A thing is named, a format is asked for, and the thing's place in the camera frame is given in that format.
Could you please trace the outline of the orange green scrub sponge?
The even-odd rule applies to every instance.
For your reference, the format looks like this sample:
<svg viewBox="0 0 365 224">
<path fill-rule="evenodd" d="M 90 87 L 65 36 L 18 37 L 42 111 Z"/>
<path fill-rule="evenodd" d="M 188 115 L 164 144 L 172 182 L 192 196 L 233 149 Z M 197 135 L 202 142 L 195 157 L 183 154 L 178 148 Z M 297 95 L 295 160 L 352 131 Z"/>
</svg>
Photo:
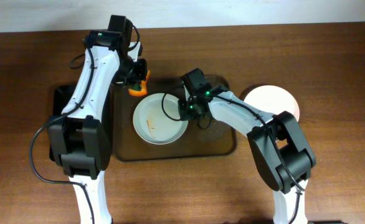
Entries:
<svg viewBox="0 0 365 224">
<path fill-rule="evenodd" d="M 147 91 L 147 81 L 149 80 L 149 77 L 151 75 L 151 72 L 148 70 L 147 71 L 147 74 L 145 76 L 145 79 L 144 80 L 141 80 L 139 81 L 138 83 L 130 86 L 128 88 L 128 93 L 131 95 L 131 96 L 145 96 L 148 91 Z"/>
</svg>

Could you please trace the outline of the pale blue plate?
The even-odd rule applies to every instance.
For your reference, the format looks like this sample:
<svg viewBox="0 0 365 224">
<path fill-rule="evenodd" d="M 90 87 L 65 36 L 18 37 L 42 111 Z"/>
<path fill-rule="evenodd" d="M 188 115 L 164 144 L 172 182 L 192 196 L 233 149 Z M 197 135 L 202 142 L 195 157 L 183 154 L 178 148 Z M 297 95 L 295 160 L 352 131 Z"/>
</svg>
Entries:
<svg viewBox="0 0 365 224">
<path fill-rule="evenodd" d="M 179 139 L 185 132 L 188 121 L 178 121 L 178 98 L 164 93 L 145 97 L 133 113 L 133 127 L 144 141 L 163 145 Z"/>
</svg>

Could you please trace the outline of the pink white plate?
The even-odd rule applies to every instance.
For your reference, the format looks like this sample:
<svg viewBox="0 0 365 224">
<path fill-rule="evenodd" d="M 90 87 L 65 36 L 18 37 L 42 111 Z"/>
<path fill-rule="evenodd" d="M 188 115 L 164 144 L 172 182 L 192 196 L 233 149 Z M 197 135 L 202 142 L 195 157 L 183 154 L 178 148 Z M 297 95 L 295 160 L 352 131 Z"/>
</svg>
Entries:
<svg viewBox="0 0 365 224">
<path fill-rule="evenodd" d="M 300 108 L 297 100 L 287 90 L 274 85 L 262 85 L 249 91 L 244 102 L 262 111 L 280 114 L 291 113 L 297 121 L 300 119 Z"/>
</svg>

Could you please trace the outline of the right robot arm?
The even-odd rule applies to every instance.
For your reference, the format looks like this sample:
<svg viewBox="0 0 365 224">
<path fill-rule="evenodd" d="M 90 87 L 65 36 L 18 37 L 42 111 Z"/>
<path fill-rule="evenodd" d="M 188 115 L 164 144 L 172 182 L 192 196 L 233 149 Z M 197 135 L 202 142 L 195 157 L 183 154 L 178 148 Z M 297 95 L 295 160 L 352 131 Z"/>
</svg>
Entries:
<svg viewBox="0 0 365 224">
<path fill-rule="evenodd" d="M 305 189 L 316 157 L 295 117 L 245 103 L 227 87 L 212 86 L 199 68 L 184 74 L 181 86 L 185 91 L 178 102 L 181 121 L 208 115 L 247 137 L 258 173 L 273 191 L 273 222 L 308 223 Z"/>
</svg>

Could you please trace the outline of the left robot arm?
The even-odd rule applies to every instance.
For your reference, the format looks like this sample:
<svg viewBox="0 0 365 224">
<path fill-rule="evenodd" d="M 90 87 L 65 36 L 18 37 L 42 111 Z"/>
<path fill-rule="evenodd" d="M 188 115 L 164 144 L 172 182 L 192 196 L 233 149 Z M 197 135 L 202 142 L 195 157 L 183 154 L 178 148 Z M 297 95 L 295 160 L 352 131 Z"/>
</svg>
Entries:
<svg viewBox="0 0 365 224">
<path fill-rule="evenodd" d="M 105 195 L 105 170 L 111 158 L 111 136 L 103 120 L 110 87 L 146 94 L 150 72 L 142 45 L 131 41 L 137 28 L 125 16 L 112 15 L 105 30 L 92 30 L 83 43 L 85 61 L 69 102 L 48 127 L 55 163 L 68 176 L 77 198 L 81 223 L 111 223 Z"/>
</svg>

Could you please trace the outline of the brown serving tray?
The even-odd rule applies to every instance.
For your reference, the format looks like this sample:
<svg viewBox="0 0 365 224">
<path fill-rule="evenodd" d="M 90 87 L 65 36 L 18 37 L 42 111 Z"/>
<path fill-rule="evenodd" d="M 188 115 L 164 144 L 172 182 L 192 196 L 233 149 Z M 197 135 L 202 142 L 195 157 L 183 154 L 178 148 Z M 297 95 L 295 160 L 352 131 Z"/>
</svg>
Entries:
<svg viewBox="0 0 365 224">
<path fill-rule="evenodd" d="M 235 131 L 228 125 L 209 118 L 188 121 L 184 134 L 176 141 L 157 145 L 141 139 L 133 127 L 133 113 L 145 97 L 164 93 L 184 99 L 180 78 L 150 78 L 145 96 L 131 96 L 127 88 L 113 91 L 113 155 L 123 161 L 147 161 L 185 157 L 224 156 L 236 146 Z"/>
</svg>

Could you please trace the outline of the black small tray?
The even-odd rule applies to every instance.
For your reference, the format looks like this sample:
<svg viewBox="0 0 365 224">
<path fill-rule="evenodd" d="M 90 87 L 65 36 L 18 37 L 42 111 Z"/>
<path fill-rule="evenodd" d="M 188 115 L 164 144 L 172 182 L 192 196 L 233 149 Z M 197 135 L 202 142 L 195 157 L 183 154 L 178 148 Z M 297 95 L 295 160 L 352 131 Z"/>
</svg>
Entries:
<svg viewBox="0 0 365 224">
<path fill-rule="evenodd" d="M 53 99 L 53 108 L 52 115 L 60 116 L 62 110 L 67 105 L 69 100 L 71 99 L 74 89 L 76 87 L 76 83 L 69 83 L 68 85 L 60 85 L 55 87 L 54 89 L 54 99 Z M 102 111 L 102 126 L 104 132 L 107 135 L 110 145 L 113 144 L 113 91 L 114 85 L 111 84 L 108 88 L 108 92 L 105 98 L 105 103 L 103 105 Z M 74 146 L 83 146 L 82 137 L 72 137 L 70 134 L 65 134 L 65 143 L 67 146 L 68 152 L 71 152 L 71 149 Z"/>
</svg>

